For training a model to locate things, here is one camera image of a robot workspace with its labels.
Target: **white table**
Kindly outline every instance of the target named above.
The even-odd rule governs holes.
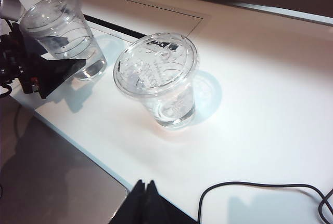
[[[37,1],[22,0],[26,7]],[[162,129],[120,94],[112,65],[129,42],[95,30],[110,65],[104,76],[69,81],[46,101],[20,86],[12,96],[127,187],[153,179],[194,219],[202,191],[218,182],[309,183],[328,192],[333,28],[197,0],[145,1],[206,15],[189,36],[200,53],[192,125]],[[207,195],[202,221],[319,222],[318,196],[309,194],[218,189]]]

